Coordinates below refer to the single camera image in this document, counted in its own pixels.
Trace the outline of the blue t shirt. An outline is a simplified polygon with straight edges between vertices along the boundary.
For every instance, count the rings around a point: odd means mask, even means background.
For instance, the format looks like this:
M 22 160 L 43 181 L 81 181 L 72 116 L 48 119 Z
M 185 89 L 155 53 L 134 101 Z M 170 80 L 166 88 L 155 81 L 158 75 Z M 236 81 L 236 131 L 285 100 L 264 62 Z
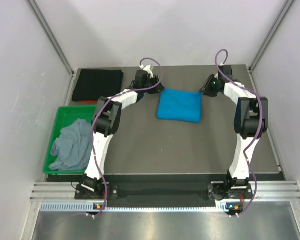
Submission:
M 159 96 L 156 117 L 160 120 L 199 123 L 202 94 L 166 88 Z

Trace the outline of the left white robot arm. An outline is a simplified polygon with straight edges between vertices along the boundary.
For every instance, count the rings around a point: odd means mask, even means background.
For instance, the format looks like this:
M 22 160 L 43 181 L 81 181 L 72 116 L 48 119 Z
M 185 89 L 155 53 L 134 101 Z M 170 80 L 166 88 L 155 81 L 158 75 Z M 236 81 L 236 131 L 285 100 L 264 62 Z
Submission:
M 138 103 L 145 94 L 159 94 L 164 89 L 159 77 L 153 73 L 153 66 L 141 64 L 128 88 L 98 100 L 92 122 L 90 160 L 80 183 L 92 198 L 99 198 L 105 191 L 105 159 L 110 142 L 119 129 L 122 111 Z

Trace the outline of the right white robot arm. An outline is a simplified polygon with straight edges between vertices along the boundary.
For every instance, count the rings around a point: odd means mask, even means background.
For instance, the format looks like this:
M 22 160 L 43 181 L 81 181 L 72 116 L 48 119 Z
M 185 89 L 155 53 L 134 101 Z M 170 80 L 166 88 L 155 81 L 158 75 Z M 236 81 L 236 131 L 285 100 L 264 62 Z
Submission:
M 218 65 L 217 70 L 217 74 L 208 77 L 200 93 L 211 98 L 222 93 L 236 105 L 233 127 L 237 143 L 223 185 L 224 194 L 235 198 L 242 189 L 248 187 L 255 148 L 268 129 L 268 99 L 258 96 L 239 81 L 232 80 L 233 70 L 230 65 Z

